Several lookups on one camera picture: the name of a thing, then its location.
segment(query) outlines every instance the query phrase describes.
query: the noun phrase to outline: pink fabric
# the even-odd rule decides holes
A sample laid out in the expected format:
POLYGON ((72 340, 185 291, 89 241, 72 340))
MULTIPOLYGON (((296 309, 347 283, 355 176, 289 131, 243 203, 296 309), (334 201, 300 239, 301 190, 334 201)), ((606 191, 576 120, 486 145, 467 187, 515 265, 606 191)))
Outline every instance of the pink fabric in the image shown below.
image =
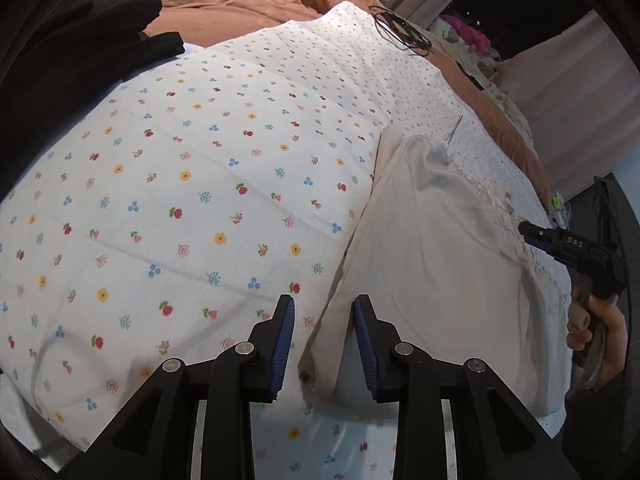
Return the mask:
POLYGON ((441 14, 440 17, 449 23, 458 33, 459 37, 468 44, 469 52, 477 52, 482 56, 488 56, 491 53, 491 41, 489 41, 489 38, 482 32, 475 30, 455 16, 441 14))

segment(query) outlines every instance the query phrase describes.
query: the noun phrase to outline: white fabric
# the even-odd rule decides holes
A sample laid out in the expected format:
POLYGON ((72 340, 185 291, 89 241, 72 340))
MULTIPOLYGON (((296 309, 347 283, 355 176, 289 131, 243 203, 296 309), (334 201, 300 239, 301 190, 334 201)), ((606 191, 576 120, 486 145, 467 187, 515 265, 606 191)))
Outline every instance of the white fabric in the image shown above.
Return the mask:
POLYGON ((214 358, 293 291, 284 389, 252 406, 257 478, 389 478, 395 425, 317 413, 295 363, 368 200, 380 130, 443 139, 460 115, 457 165, 547 224, 439 70, 352 4, 136 76, 2 204, 0 367, 85 449, 165 358, 214 358))
POLYGON ((570 198, 640 147, 640 75, 592 10, 498 64, 492 81, 529 121, 552 189, 570 198))

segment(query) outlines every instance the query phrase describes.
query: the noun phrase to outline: bed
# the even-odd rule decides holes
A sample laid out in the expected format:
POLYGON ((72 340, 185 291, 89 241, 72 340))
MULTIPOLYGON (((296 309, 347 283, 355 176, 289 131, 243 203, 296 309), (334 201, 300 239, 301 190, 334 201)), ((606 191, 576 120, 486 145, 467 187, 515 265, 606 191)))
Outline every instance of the bed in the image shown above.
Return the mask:
MULTIPOLYGON (((288 293, 284 389, 252 406, 257 478, 390 478, 394 422, 314 400, 296 363, 369 201, 382 130, 443 141, 460 116, 457 167, 547 225, 531 177, 442 72, 349 2, 193 46, 117 85, 2 204, 2 369, 85 450, 164 359, 214 358, 288 293)), ((566 270, 536 256, 562 318, 566 270)), ((555 434, 563 418, 558 406, 539 420, 555 434)))

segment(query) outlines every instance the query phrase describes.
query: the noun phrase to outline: metal screw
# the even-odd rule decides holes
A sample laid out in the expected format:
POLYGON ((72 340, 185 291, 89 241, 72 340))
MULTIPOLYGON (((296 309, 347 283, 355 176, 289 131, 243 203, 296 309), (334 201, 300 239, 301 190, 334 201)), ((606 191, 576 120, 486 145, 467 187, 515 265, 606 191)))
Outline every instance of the metal screw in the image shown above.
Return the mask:
POLYGON ((162 370, 168 373, 177 372, 180 369, 180 361, 178 359, 167 359, 164 363, 162 363, 162 370))
POLYGON ((254 351, 254 345, 249 343, 248 341, 244 341, 243 343, 238 343, 236 345, 236 352, 240 355, 249 355, 254 351))
POLYGON ((414 347, 409 343, 398 343, 394 346, 394 350, 400 355, 411 355, 414 353, 414 347))
POLYGON ((472 358, 466 362, 466 365, 472 372, 479 374, 480 372, 484 372, 486 370, 486 364, 482 359, 472 358))

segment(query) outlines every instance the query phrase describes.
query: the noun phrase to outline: finger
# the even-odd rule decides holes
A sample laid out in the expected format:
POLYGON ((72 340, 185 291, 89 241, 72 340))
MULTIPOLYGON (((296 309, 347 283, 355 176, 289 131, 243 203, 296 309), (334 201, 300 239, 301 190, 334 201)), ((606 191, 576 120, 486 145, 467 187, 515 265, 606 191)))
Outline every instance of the finger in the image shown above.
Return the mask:
POLYGON ((567 334, 566 336, 566 345, 575 352, 581 352, 584 350, 584 343, 576 341, 571 334, 567 334))
POLYGON ((623 333, 626 332, 626 322, 620 309, 609 303, 609 301, 601 300, 591 295, 587 304, 596 316, 598 316, 607 325, 609 332, 623 333))
POLYGON ((569 330, 569 334, 580 343, 588 343, 593 338, 590 330, 580 330, 573 323, 569 322, 566 327, 569 330))

